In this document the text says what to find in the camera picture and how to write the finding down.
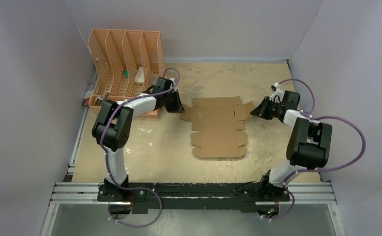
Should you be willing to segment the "brown cardboard box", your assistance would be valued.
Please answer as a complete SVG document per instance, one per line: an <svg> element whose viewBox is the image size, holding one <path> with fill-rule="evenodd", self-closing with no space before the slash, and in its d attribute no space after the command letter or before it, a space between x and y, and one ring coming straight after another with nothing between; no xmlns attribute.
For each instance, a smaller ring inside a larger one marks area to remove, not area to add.
<svg viewBox="0 0 382 236"><path fill-rule="evenodd" d="M239 96L193 98L183 105L182 119L192 123L192 153L198 158L242 158L247 153L245 121L252 116L252 101Z"/></svg>

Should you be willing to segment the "orange plastic file organizer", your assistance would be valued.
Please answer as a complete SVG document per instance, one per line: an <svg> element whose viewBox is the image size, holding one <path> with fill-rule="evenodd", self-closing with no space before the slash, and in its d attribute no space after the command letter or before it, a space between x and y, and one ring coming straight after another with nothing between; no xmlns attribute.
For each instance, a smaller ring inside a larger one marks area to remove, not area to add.
<svg viewBox="0 0 382 236"><path fill-rule="evenodd" d="M88 103L95 114L104 99L138 96L165 71L160 31L93 29L88 44L98 76Z"/></svg>

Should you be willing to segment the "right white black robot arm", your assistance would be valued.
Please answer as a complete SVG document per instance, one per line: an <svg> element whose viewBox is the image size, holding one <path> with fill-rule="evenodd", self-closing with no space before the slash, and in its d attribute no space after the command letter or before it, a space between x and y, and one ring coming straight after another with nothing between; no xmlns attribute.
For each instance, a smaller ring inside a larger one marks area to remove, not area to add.
<svg viewBox="0 0 382 236"><path fill-rule="evenodd" d="M285 91L266 96L250 115L265 120L279 119L292 128L286 149L286 159L282 164L267 171L258 187L259 196L264 200L281 196L286 185L298 175L323 168L329 159L332 126L302 114L298 110L300 95Z"/></svg>

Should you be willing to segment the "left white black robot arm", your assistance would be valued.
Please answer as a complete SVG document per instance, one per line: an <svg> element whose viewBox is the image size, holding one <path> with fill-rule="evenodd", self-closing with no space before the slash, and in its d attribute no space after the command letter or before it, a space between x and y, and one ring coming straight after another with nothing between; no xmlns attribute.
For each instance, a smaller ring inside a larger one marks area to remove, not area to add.
<svg viewBox="0 0 382 236"><path fill-rule="evenodd" d="M156 84L138 96L123 101L107 100L103 103L92 129L92 136L103 149L106 176L105 190L116 201L128 197L128 174L124 164L124 146L131 131L134 118L147 112L165 108L169 113L185 111L176 86L179 78L157 78Z"/></svg>

